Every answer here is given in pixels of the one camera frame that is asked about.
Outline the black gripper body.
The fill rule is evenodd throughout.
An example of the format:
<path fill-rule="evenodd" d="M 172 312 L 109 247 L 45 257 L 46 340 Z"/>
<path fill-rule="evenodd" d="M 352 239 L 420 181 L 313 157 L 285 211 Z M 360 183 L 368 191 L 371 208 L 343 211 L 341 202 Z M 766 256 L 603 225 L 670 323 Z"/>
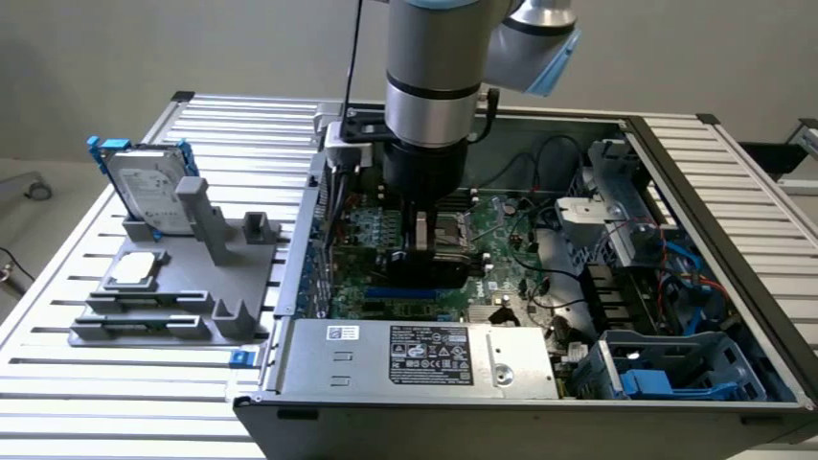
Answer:
<path fill-rule="evenodd" d="M 468 141 L 427 149 L 397 141 L 384 146 L 383 179 L 417 211 L 427 211 L 460 186 Z"/>

